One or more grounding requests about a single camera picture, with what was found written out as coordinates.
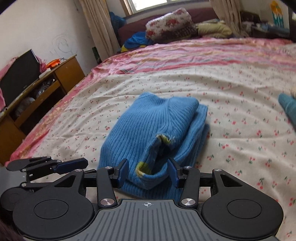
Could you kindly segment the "blue yellow striped knit sweater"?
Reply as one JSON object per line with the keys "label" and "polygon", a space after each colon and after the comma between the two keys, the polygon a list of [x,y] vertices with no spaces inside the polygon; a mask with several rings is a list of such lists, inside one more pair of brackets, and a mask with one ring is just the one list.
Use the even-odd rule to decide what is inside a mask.
{"label": "blue yellow striped knit sweater", "polygon": [[174,199],[181,189],[171,183],[168,159],[193,166],[205,143],[208,108],[194,97],[160,98],[140,95],[119,118],[104,141],[99,168],[123,159],[129,173],[122,191],[144,199]]}

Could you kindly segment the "wooden desk cabinet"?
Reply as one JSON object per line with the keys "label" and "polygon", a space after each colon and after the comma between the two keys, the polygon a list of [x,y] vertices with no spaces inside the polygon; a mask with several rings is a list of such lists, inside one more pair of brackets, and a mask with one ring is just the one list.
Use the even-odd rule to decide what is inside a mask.
{"label": "wooden desk cabinet", "polygon": [[74,55],[33,82],[1,112],[1,164],[10,160],[41,118],[84,77]]}

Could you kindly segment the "cherry print bed sheet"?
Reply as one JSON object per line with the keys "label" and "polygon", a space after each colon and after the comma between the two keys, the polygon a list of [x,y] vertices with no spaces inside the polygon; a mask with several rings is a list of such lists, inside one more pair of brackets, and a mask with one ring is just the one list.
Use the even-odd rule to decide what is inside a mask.
{"label": "cherry print bed sheet", "polygon": [[207,141],[196,167],[221,168],[277,200],[280,240],[295,240],[295,130],[278,103],[295,86],[295,64],[204,65],[151,73],[87,77],[31,156],[99,164],[117,120],[144,92],[196,98],[208,108]]}

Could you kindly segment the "black monitor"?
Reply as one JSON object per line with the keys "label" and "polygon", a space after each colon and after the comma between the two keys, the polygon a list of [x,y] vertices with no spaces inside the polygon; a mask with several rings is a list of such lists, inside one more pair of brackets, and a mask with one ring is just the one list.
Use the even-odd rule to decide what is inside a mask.
{"label": "black monitor", "polygon": [[40,74],[40,63],[32,49],[18,57],[1,79],[5,107],[38,80]]}

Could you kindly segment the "orange object on desk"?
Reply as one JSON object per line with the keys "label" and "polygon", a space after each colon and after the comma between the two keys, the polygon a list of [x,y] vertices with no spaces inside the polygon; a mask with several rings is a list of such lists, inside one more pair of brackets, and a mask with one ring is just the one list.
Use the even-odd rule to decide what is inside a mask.
{"label": "orange object on desk", "polygon": [[51,62],[49,62],[46,65],[46,68],[47,69],[53,69],[53,68],[55,68],[56,66],[58,66],[60,64],[61,64],[61,60],[60,59],[55,59],[55,60],[52,60]]}

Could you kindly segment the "teal folded garment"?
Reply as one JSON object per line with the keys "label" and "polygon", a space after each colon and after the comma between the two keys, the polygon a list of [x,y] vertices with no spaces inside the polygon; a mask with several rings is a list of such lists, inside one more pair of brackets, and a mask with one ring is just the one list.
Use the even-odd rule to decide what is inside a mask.
{"label": "teal folded garment", "polygon": [[293,127],[295,128],[296,125],[296,102],[295,98],[291,95],[287,95],[285,93],[281,93],[278,96],[278,102],[284,109],[286,115],[292,122]]}

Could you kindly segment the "beige left curtain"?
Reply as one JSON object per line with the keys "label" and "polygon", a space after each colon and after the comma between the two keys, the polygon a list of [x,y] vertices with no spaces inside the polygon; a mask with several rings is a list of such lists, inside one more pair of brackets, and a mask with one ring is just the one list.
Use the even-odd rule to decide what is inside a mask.
{"label": "beige left curtain", "polygon": [[102,61],[117,53],[119,43],[112,27],[106,1],[80,0],[95,47]]}

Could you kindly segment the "beige curtain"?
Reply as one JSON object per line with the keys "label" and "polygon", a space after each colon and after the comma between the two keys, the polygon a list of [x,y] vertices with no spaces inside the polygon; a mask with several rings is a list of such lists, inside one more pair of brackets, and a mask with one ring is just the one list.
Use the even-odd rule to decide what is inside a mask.
{"label": "beige curtain", "polygon": [[248,33],[241,26],[240,1],[210,0],[217,17],[223,20],[236,37],[248,37]]}
{"label": "beige curtain", "polygon": [[95,47],[102,61],[117,53],[119,43],[112,27],[106,1],[80,0]]}

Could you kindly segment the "pink floral bed cover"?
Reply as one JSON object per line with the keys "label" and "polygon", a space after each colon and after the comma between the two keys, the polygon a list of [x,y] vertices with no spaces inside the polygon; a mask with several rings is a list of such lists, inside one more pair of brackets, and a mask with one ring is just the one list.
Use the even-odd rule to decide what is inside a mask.
{"label": "pink floral bed cover", "polygon": [[93,68],[63,99],[61,99],[25,137],[11,154],[9,162],[33,157],[31,151],[43,140],[53,125],[53,109],[62,109],[74,91],[87,77],[114,74],[151,73],[204,65],[228,64],[295,64],[295,44],[275,39],[198,39],[166,45],[154,45],[110,57]]}

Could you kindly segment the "blue cloth near window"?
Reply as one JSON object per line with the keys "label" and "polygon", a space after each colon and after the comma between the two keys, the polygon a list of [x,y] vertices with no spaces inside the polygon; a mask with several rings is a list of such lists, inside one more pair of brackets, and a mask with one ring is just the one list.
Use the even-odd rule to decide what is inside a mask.
{"label": "blue cloth near window", "polygon": [[154,42],[146,37],[146,32],[137,32],[128,38],[122,45],[120,52],[128,52],[138,48],[153,45]]}

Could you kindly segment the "olive green pillow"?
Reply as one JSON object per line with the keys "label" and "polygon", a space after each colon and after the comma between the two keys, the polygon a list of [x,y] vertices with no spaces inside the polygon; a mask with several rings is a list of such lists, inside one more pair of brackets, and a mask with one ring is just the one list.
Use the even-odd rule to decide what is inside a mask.
{"label": "olive green pillow", "polygon": [[198,23],[196,29],[200,37],[205,38],[230,38],[232,36],[231,29],[224,23]]}

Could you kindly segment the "floral rolled quilt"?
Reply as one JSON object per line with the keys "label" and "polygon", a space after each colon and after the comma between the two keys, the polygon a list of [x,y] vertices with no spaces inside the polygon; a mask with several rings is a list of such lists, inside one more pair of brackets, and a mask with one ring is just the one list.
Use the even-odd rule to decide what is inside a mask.
{"label": "floral rolled quilt", "polygon": [[145,25],[145,37],[155,43],[177,40],[196,33],[195,24],[185,8],[148,21]]}

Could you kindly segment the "maroon bench cushion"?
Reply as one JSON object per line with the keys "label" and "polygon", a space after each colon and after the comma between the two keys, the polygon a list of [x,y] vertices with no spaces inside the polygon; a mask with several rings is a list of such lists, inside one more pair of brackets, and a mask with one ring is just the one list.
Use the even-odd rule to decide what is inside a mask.
{"label": "maroon bench cushion", "polygon": [[[217,19],[217,15],[212,8],[198,8],[198,9],[189,9],[187,12],[191,15],[193,23],[200,23],[203,21],[208,21],[211,19]],[[119,44],[122,46],[124,42],[132,37],[133,34],[137,32],[144,32],[145,25],[148,21],[161,17],[163,15],[154,15],[147,18],[129,23],[119,28]]]}

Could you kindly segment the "dark nightstand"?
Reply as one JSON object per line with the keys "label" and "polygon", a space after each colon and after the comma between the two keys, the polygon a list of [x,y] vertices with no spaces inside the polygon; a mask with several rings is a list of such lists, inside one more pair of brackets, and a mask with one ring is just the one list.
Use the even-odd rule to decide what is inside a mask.
{"label": "dark nightstand", "polygon": [[288,39],[290,30],[275,25],[270,25],[266,21],[260,20],[258,14],[248,11],[240,11],[241,26],[250,37],[265,39]]}

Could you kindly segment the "beige right curtain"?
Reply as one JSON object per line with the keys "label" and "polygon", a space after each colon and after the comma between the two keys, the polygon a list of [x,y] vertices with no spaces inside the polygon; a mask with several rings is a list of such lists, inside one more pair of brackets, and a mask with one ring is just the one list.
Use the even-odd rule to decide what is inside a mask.
{"label": "beige right curtain", "polygon": [[223,20],[236,37],[248,37],[248,33],[241,26],[240,1],[210,0],[217,17]]}

